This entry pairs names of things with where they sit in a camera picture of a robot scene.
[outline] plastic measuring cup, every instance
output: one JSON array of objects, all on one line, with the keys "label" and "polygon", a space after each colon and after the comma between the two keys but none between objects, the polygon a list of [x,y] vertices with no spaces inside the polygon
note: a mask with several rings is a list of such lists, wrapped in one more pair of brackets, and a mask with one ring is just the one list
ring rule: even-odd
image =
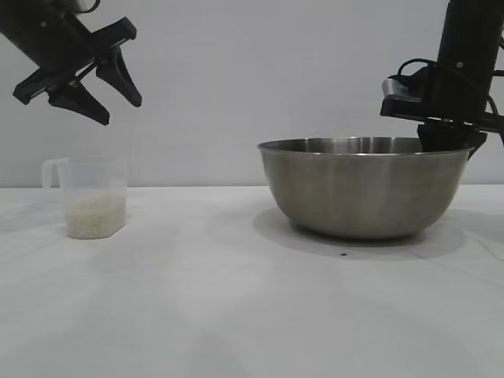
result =
[{"label": "plastic measuring cup", "polygon": [[117,156],[69,157],[43,163],[42,183],[52,185],[57,167],[67,235],[74,239],[108,238],[126,222],[126,159]]}]

